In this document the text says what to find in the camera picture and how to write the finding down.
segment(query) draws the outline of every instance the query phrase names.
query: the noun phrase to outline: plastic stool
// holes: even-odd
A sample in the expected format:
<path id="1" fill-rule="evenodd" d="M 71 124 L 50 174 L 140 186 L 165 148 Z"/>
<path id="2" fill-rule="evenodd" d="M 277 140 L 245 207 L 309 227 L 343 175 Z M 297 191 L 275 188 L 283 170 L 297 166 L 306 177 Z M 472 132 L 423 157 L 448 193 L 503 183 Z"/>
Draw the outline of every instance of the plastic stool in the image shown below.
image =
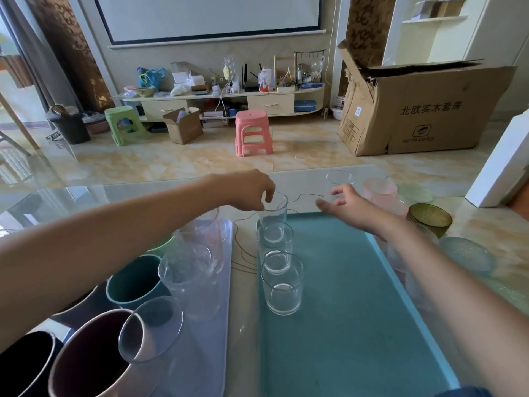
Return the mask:
<path id="1" fill-rule="evenodd" d="M 112 138 L 116 145 L 123 146 L 125 141 L 147 136 L 148 132 L 140 121 L 137 110 L 132 106 L 120 106 L 108 108 L 105 110 L 105 118 L 109 122 Z M 121 120 L 128 119 L 130 124 L 123 125 Z"/>
<path id="2" fill-rule="evenodd" d="M 250 126 L 261 128 L 261 131 L 244 132 Z M 274 152 L 272 148 L 272 136 L 270 135 L 270 126 L 268 117 L 264 110 L 247 110 L 240 111 L 235 116 L 235 151 L 238 157 L 244 157 L 244 152 L 255 152 L 261 149 L 266 150 L 266 154 Z M 245 136 L 261 135 L 263 141 L 260 143 L 244 143 Z"/>

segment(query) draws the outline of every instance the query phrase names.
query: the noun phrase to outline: projector screen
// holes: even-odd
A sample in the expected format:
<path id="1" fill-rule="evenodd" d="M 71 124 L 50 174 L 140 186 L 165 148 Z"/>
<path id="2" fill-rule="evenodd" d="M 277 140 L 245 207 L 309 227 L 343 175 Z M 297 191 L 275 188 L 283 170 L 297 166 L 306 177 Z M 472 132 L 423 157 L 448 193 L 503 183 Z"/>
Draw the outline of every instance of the projector screen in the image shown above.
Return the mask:
<path id="1" fill-rule="evenodd" d="M 95 0 L 112 45 L 317 31 L 322 0 Z"/>

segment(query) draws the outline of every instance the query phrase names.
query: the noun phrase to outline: brown cloth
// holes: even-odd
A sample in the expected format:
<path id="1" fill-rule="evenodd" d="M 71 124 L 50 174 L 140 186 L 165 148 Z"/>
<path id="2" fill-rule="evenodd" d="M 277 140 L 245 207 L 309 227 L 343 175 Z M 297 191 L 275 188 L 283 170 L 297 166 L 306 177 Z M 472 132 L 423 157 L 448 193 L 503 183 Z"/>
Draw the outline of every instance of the brown cloth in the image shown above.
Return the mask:
<path id="1" fill-rule="evenodd" d="M 18 89 L 27 88 L 35 84 L 33 75 L 23 56 L 2 55 L 0 56 L 0 65 L 7 69 Z"/>

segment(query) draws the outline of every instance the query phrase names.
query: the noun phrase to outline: white tv cabinet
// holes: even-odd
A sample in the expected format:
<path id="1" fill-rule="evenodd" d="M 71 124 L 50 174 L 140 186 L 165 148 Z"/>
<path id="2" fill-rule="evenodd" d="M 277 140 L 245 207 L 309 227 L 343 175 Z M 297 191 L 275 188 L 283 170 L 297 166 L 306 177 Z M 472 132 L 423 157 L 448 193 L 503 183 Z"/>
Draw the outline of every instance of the white tv cabinet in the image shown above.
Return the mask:
<path id="1" fill-rule="evenodd" d="M 325 95 L 325 84 L 321 88 L 312 89 L 300 89 L 292 90 L 291 92 L 241 92 L 223 94 L 223 99 L 232 98 L 245 98 L 246 100 L 238 100 L 244 103 L 248 103 L 248 109 L 261 109 L 267 112 L 268 117 L 275 116 L 294 116 L 314 113 L 314 111 L 321 110 L 323 108 L 323 99 Z M 141 103 L 145 115 L 140 116 L 140 119 L 144 122 L 156 122 L 163 121 L 162 116 L 173 110 L 179 108 L 188 109 L 188 107 L 200 107 L 201 101 L 204 99 L 216 99 L 218 96 L 208 95 L 181 95 L 181 96 L 169 96 L 162 98 L 155 97 L 120 97 L 122 101 L 133 101 Z M 304 113 L 294 113 L 294 101 L 295 100 L 315 100 L 316 110 Z M 206 117 L 205 119 L 224 119 L 225 117 Z"/>

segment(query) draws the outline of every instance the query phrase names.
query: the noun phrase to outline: blue plastic bag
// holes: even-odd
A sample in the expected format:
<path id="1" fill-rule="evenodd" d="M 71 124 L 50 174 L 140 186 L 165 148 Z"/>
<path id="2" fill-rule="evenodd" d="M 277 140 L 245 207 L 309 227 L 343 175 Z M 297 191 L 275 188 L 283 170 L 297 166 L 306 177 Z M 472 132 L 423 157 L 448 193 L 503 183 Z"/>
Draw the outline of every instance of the blue plastic bag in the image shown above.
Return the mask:
<path id="1" fill-rule="evenodd" d="M 137 79 L 137 83 L 140 85 L 140 88 L 154 86 L 156 88 L 155 92 L 160 90 L 160 82 L 166 73 L 165 68 L 147 70 L 145 68 L 139 67 L 137 72 L 140 74 Z"/>

